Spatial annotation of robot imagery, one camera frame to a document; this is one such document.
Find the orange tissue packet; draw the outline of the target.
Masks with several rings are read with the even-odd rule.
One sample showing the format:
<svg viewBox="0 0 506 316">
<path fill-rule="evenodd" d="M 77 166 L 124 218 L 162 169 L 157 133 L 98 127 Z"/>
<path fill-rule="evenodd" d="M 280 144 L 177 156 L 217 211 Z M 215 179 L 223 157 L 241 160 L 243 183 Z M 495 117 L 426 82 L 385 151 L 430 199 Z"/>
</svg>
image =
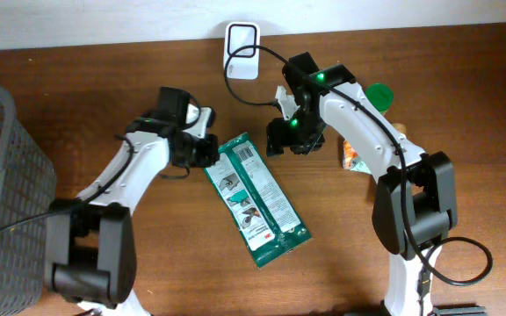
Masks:
<svg viewBox="0 0 506 316">
<path fill-rule="evenodd" d="M 353 149 L 352 145 L 347 141 L 343 141 L 343 168 L 354 169 L 358 164 L 358 153 Z"/>
</svg>

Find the green lid jar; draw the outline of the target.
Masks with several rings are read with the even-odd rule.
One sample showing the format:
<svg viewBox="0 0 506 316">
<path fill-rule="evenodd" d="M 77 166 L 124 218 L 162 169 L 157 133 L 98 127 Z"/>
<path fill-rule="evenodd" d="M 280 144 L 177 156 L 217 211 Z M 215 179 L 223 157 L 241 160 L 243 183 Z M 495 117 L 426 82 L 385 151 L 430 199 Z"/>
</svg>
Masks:
<svg viewBox="0 0 506 316">
<path fill-rule="evenodd" d="M 384 83 L 373 83 L 365 90 L 365 95 L 377 111 L 385 115 L 394 102 L 393 91 Z"/>
</svg>

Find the green 3M gloves packet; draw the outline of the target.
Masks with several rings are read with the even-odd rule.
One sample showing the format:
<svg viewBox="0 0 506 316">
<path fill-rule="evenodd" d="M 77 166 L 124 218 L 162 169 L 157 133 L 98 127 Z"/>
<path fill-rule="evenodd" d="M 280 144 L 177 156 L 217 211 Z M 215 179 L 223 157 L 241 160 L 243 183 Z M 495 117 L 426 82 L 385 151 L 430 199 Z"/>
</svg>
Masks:
<svg viewBox="0 0 506 316">
<path fill-rule="evenodd" d="M 261 269 L 312 235 L 268 169 L 247 133 L 218 149 L 220 159 L 206 175 Z"/>
</svg>

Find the white tube with tan cap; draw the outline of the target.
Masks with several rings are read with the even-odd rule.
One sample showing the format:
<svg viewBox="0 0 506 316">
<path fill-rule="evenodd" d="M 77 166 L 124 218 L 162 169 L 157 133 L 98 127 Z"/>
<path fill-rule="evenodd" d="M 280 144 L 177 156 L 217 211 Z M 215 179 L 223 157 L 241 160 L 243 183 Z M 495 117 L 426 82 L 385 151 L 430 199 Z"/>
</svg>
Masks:
<svg viewBox="0 0 506 316">
<path fill-rule="evenodd" d="M 394 129 L 400 133 L 400 134 L 404 134 L 406 135 L 407 134 L 407 127 L 403 124 L 400 124 L 400 123 L 393 123 L 392 126 L 394 127 Z"/>
</svg>

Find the mint green wipes packet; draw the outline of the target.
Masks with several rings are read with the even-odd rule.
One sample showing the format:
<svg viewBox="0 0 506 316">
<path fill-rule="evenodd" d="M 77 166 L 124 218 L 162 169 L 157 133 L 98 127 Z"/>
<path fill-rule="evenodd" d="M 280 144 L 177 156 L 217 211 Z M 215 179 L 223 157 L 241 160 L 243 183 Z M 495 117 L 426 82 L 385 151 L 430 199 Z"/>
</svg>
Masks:
<svg viewBox="0 0 506 316">
<path fill-rule="evenodd" d="M 350 171 L 365 173 L 368 175 L 372 173 L 371 170 L 367 167 L 367 165 L 358 157 L 356 159 L 351 160 Z"/>
</svg>

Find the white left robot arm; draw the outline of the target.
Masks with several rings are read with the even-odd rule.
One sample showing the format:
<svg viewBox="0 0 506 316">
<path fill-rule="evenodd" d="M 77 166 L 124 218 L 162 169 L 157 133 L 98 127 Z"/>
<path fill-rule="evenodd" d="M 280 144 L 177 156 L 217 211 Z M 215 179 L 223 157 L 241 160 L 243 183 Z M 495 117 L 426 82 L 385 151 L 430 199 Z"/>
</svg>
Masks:
<svg viewBox="0 0 506 316">
<path fill-rule="evenodd" d="M 119 135 L 119 151 L 73 198 L 57 198 L 46 220 L 44 283 L 85 315 L 145 315 L 134 291 L 132 217 L 149 185 L 168 166 L 190 171 L 220 158 L 207 130 L 215 111 L 191 93 L 160 89 L 155 108 Z"/>
</svg>

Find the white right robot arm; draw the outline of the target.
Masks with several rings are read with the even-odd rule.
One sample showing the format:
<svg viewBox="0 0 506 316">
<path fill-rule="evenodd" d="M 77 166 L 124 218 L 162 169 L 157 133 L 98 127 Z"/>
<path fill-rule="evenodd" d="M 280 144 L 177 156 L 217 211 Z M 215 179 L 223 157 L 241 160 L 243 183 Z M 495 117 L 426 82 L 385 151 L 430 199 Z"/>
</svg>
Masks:
<svg viewBox="0 0 506 316">
<path fill-rule="evenodd" d="M 320 69 L 303 53 L 285 60 L 282 74 L 287 85 L 274 101 L 282 116 L 267 126 L 267 154 L 318 150 L 326 127 L 343 136 L 376 182 L 372 225 L 390 254 L 380 314 L 439 315 L 432 281 L 450 280 L 435 264 L 458 222 L 450 158 L 428 154 L 396 130 L 344 65 Z"/>
</svg>

